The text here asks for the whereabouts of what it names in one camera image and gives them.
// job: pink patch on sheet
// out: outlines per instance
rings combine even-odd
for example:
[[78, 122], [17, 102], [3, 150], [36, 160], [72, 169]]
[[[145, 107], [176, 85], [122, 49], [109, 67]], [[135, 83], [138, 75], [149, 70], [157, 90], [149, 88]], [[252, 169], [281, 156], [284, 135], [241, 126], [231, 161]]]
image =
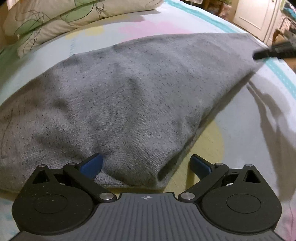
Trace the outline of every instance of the pink patch on sheet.
[[128, 34], [128, 38], [124, 41], [138, 39], [147, 36], [159, 35], [159, 34], [191, 34], [187, 29], [180, 28], [173, 25], [171, 22], [159, 22], [157, 24], [150, 21], [142, 21], [130, 24], [119, 28], [119, 30], [125, 34]]

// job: teal stripe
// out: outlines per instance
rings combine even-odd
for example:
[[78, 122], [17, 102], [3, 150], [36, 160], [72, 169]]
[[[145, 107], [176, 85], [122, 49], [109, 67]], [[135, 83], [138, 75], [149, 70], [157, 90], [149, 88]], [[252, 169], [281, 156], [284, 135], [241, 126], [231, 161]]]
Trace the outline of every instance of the teal stripe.
[[[208, 23], [218, 27], [219, 29], [223, 30], [226, 33], [237, 33], [238, 32], [238, 31], [230, 28], [229, 26], [225, 25], [224, 23], [216, 21], [198, 10], [187, 8], [184, 5], [174, 2], [172, 0], [165, 0], [165, 2], [173, 7], [179, 8], [187, 13], [190, 13], [194, 16], [201, 18], [202, 20], [207, 21]], [[284, 71], [272, 59], [268, 59], [265, 64], [278, 77], [278, 79], [285, 85], [285, 87], [288, 89], [290, 94], [296, 100], [296, 86], [289, 79], [289, 77], [286, 76]]]

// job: mattress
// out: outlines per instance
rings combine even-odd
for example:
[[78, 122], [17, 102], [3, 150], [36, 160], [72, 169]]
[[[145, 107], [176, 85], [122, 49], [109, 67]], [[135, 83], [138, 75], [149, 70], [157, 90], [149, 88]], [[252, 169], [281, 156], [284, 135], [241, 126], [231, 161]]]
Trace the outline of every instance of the mattress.
[[[0, 55], [0, 104], [34, 77], [76, 53], [158, 34], [244, 32], [235, 25], [178, 0], [155, 10], [91, 23], [41, 45], [18, 59], [10, 46]], [[281, 201], [276, 232], [296, 239], [296, 75], [284, 61], [269, 59], [244, 86], [237, 86], [212, 113], [205, 130], [162, 192], [183, 192], [198, 181], [188, 170], [192, 154], [230, 168], [254, 164]], [[120, 190], [142, 192], [147, 190]], [[0, 193], [0, 240], [18, 232], [11, 216], [13, 194]]]

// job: gray cloth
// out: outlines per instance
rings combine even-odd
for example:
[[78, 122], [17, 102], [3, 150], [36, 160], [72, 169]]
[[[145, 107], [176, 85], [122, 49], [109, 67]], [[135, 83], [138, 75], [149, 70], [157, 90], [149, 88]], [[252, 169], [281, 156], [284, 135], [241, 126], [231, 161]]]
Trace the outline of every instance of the gray cloth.
[[215, 104], [256, 63], [247, 34], [176, 34], [76, 54], [0, 107], [0, 188], [101, 153], [106, 187], [166, 186]]

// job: folded cloth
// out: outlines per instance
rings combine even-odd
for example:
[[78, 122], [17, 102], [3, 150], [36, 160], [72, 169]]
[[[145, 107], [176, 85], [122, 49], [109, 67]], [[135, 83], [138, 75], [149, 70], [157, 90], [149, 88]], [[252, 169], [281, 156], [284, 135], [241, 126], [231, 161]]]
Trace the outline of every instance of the folded cloth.
[[249, 34], [158, 35], [56, 64], [0, 107], [1, 188], [93, 153], [104, 155], [95, 181], [105, 187], [165, 187], [201, 120], [257, 67], [258, 48]]
[[8, 12], [6, 35], [20, 35], [18, 55], [56, 36], [94, 21], [129, 12], [155, 9], [163, 0], [26, 0]]

